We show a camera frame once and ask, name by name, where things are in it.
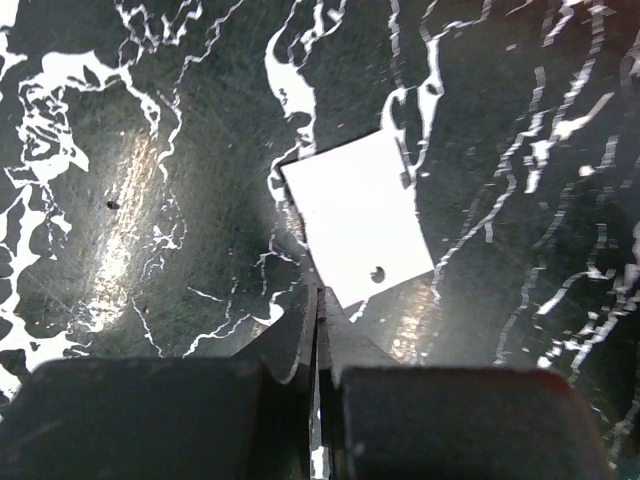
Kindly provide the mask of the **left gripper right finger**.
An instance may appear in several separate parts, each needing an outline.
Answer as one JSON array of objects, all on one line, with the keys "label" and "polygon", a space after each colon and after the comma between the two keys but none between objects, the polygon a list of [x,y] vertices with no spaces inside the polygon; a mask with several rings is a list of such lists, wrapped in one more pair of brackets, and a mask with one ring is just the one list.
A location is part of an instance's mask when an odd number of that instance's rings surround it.
[{"label": "left gripper right finger", "polygon": [[582,397],[544,369],[397,363],[320,290],[322,442],[333,479],[608,479]]}]

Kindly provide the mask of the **small white paper card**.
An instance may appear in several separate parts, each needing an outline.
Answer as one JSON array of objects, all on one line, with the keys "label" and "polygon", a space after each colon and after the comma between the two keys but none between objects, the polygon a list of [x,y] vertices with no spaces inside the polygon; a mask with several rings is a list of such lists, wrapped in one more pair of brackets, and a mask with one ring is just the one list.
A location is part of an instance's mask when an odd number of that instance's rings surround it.
[{"label": "small white paper card", "polygon": [[281,171],[315,268],[342,306],[433,270],[391,134],[372,133]]}]

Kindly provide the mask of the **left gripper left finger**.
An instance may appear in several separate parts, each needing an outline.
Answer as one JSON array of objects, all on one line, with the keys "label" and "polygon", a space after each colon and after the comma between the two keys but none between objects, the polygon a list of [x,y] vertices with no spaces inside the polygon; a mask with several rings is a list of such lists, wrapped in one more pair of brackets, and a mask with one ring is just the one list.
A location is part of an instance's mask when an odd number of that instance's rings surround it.
[{"label": "left gripper left finger", "polygon": [[318,290],[229,357],[41,365],[1,423],[5,479],[306,479]]}]

